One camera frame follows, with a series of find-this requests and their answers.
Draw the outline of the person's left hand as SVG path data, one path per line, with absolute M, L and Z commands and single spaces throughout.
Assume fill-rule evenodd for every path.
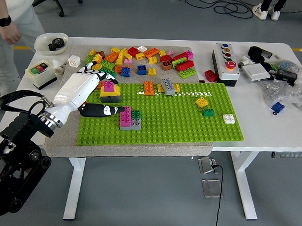
M 16 44 L 22 38 L 14 22 L 8 26 L 0 27 L 0 34 L 9 45 Z

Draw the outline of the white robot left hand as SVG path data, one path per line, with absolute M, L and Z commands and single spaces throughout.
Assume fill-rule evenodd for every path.
M 67 122 L 68 115 L 80 111 L 84 117 L 108 117 L 124 112 L 125 107 L 112 107 L 102 104 L 84 104 L 88 96 L 95 90 L 102 80 L 110 80 L 118 84 L 112 75 L 92 70 L 96 63 L 91 62 L 72 74 L 54 97 L 54 106 L 46 108 L 40 119 L 50 129 L 61 128 Z

